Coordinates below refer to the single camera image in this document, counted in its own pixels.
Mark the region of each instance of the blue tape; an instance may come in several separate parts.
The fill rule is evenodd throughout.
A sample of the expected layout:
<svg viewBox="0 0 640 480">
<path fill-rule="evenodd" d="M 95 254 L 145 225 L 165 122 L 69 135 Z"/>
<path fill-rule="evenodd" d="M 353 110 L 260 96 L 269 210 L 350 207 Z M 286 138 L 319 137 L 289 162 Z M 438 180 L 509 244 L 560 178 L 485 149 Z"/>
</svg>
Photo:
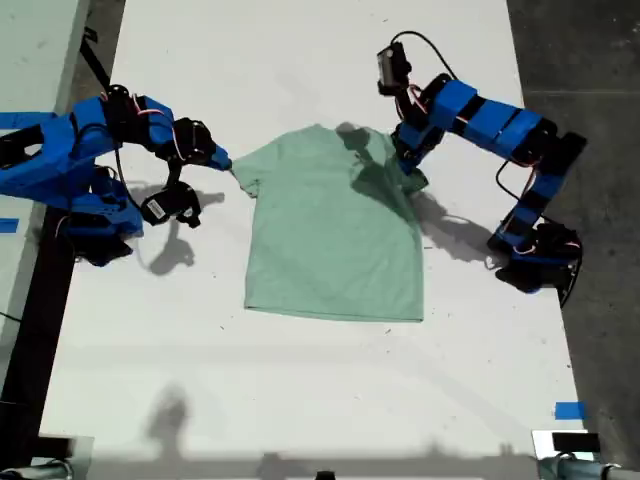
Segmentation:
<svg viewBox="0 0 640 480">
<path fill-rule="evenodd" d="M 149 115 L 149 138 L 155 145 L 162 145 L 165 142 L 173 140 L 173 112 L 156 102 L 153 98 L 144 97 L 146 99 L 147 108 L 152 110 L 160 110 L 160 113 L 151 113 Z"/>
<path fill-rule="evenodd" d="M 518 207 L 513 210 L 513 215 L 518 219 L 525 223 L 529 223 L 533 225 L 540 218 L 540 214 L 538 212 L 534 212 L 530 208 L 526 207 Z"/>
<path fill-rule="evenodd" d="M 584 420 L 582 402 L 556 402 L 556 420 Z"/>
<path fill-rule="evenodd" d="M 19 130 L 55 118 L 52 112 L 0 112 L 0 129 Z"/>
<path fill-rule="evenodd" d="M 453 121 L 467 103 L 474 97 L 477 90 L 458 80 L 448 82 L 442 91 L 436 95 L 433 110 L 429 114 L 429 121 L 444 130 L 451 130 Z"/>
<path fill-rule="evenodd" d="M 509 158 L 529 132 L 540 123 L 542 117 L 529 110 L 522 110 L 496 139 L 493 151 L 502 158 Z"/>
<path fill-rule="evenodd" d="M 19 222 L 17 218 L 0 218 L 0 233 L 16 233 Z"/>
<path fill-rule="evenodd" d="M 564 182 L 562 175 L 540 175 L 531 186 L 531 190 L 551 199 L 560 190 L 562 182 Z"/>
<path fill-rule="evenodd" d="M 565 258 L 549 258 L 549 257 L 533 257 L 530 255 L 522 255 L 520 253 L 513 252 L 511 254 L 512 260 L 521 260 L 523 262 L 538 263 L 543 265 L 566 265 L 567 259 Z"/>
<path fill-rule="evenodd" d="M 511 105 L 487 100 L 467 123 L 464 137 L 479 147 L 493 150 L 494 138 L 498 137 L 515 111 Z"/>
<path fill-rule="evenodd" d="M 229 170 L 231 168 L 229 154 L 220 145 L 216 145 L 216 152 L 209 159 L 209 166 L 222 171 Z"/>
<path fill-rule="evenodd" d="M 400 124 L 400 130 L 398 131 L 398 137 L 400 137 L 400 140 L 402 140 L 404 143 L 409 145 L 409 148 L 412 148 L 415 150 L 420 146 L 427 132 L 428 132 L 427 128 L 420 131 L 420 130 L 416 130 L 411 125 L 408 125 L 402 122 Z"/>
<path fill-rule="evenodd" d="M 498 229 L 496 235 L 507 242 L 512 247 L 519 246 L 522 242 L 525 241 L 526 237 L 524 235 L 514 235 L 513 233 L 507 233 L 502 228 Z"/>
</svg>

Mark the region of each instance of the gray concrete floor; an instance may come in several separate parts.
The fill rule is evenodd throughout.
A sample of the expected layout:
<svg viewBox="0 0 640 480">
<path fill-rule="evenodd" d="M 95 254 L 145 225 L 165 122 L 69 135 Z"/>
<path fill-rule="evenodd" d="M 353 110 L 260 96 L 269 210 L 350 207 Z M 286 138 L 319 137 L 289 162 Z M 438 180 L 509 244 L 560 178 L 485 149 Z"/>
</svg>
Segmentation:
<svg viewBox="0 0 640 480">
<path fill-rule="evenodd" d="M 607 460 L 640 469 L 640 2 L 508 4 L 527 107 L 590 142 L 550 211 L 586 249 L 565 328 L 588 427 Z M 93 0 L 87 21 L 109 72 L 123 8 L 124 0 Z M 100 90 L 79 59 L 72 102 Z"/>
</svg>

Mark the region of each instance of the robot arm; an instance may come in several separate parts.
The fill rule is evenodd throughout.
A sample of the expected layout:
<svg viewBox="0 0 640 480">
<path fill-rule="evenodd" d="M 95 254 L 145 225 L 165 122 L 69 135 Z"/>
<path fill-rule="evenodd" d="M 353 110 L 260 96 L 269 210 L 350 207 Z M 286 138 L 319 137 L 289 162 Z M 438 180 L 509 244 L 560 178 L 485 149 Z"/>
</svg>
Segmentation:
<svg viewBox="0 0 640 480">
<path fill-rule="evenodd" d="M 439 75 L 424 89 L 412 85 L 411 65 L 400 42 L 392 41 L 379 52 L 378 64 L 378 89 L 382 95 L 395 98 L 402 120 L 392 139 L 405 174 L 416 171 L 446 132 L 506 161 L 532 168 L 533 182 L 521 198 L 515 197 L 516 206 L 488 244 L 511 256 L 510 264 L 497 273 L 498 278 L 527 292 L 553 285 L 561 301 L 566 299 L 579 268 L 580 241 L 575 232 L 562 225 L 535 225 L 560 190 L 586 140 L 571 132 L 560 138 L 556 125 L 540 115 L 479 96 L 450 69 L 451 75 Z"/>
<path fill-rule="evenodd" d="M 125 142 L 144 146 L 169 168 L 165 187 L 141 205 L 122 175 L 118 150 Z M 28 154 L 35 145 L 40 150 Z M 95 165 L 110 151 L 119 178 Z M 175 216 L 192 228 L 200 224 L 198 198 L 179 180 L 184 165 L 228 170 L 231 161 L 202 122 L 174 121 L 166 106 L 112 85 L 69 114 L 0 138 L 0 194 L 65 210 L 65 233 L 76 254 L 102 266 L 131 253 L 122 239 L 141 234 L 142 219 L 157 225 Z"/>
</svg>

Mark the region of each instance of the green t-shirt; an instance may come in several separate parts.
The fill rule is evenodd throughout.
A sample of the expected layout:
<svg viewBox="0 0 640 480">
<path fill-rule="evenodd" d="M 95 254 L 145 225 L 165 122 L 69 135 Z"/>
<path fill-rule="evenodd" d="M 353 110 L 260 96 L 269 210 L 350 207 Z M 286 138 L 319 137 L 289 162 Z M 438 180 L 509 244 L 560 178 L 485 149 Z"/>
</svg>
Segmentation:
<svg viewBox="0 0 640 480">
<path fill-rule="evenodd" d="M 245 307 L 359 321 L 421 321 L 420 230 L 388 135 L 314 125 L 237 160 L 257 197 Z"/>
</svg>

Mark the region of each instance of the white tabletop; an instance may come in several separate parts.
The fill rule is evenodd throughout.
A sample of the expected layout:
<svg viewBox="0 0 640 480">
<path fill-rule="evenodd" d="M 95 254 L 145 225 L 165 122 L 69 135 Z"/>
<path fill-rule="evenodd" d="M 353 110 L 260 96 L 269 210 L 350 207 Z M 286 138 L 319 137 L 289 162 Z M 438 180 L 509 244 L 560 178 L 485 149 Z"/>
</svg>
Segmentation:
<svg viewBox="0 0 640 480">
<path fill-rule="evenodd" d="M 403 29 L 483 96 L 521 104 L 504 0 L 131 0 L 113 81 L 201 119 L 233 158 L 313 123 L 391 131 L 376 53 Z M 405 47 L 417 83 L 443 70 Z M 165 180 L 142 148 L 122 157 L 132 187 Z M 244 310 L 254 202 L 227 173 L 186 169 L 209 204 L 200 228 L 147 227 L 135 255 L 77 265 L 41 431 L 93 437 L 92 480 L 535 478 L 531 430 L 581 423 L 554 420 L 576 400 L 555 291 L 524 295 L 484 263 L 513 206 L 499 165 L 452 135 L 423 163 L 420 324 Z"/>
</svg>

